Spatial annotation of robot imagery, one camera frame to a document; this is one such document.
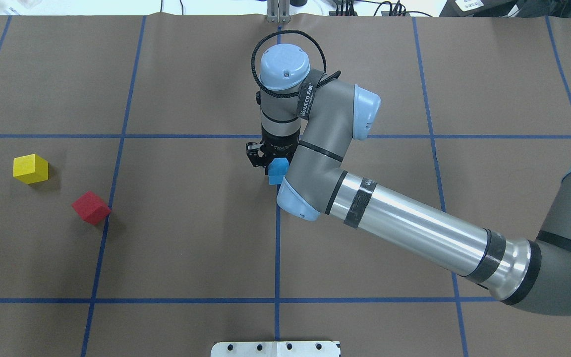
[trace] yellow cube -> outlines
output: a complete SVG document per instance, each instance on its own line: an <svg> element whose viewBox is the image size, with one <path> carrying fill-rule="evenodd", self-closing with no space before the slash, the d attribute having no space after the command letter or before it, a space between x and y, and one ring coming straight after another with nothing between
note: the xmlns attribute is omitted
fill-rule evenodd
<svg viewBox="0 0 571 357"><path fill-rule="evenodd" d="M48 179L48 162L37 154L14 158L12 176L23 183Z"/></svg>

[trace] ur robot arm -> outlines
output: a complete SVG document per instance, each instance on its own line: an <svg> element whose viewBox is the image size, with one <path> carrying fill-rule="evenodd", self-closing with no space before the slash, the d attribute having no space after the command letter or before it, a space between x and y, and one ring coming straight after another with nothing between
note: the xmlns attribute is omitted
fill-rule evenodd
<svg viewBox="0 0 571 357"><path fill-rule="evenodd" d="M261 58L262 142L254 148L264 155L256 166L268 171L274 158L291 161L277 197L283 210L308 221L321 213L337 217L485 287L507 305L571 315L571 169L537 239L506 239L341 169L351 140L367 138L381 100L339 79L317 88L321 77L295 45L272 46ZM299 141L301 117L308 124Z"/></svg>

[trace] red block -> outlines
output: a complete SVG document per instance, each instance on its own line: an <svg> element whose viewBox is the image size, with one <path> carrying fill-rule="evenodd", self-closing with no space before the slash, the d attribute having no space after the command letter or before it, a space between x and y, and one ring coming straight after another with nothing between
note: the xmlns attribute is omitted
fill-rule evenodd
<svg viewBox="0 0 571 357"><path fill-rule="evenodd" d="M101 197L88 191L72 203L72 208L89 224L97 225L112 212Z"/></svg>

